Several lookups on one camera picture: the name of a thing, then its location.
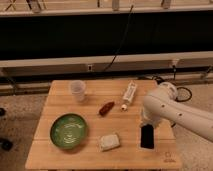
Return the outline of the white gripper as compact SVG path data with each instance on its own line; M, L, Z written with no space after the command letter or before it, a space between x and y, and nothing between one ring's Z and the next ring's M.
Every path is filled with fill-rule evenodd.
M161 123L161 118L151 114L149 112L142 113L142 126L151 125L153 128L157 128Z

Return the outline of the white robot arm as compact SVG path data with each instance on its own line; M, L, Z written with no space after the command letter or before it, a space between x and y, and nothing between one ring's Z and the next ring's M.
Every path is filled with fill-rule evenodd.
M163 82L143 97L142 125L156 128L163 118L213 142L213 113L176 101L174 84Z

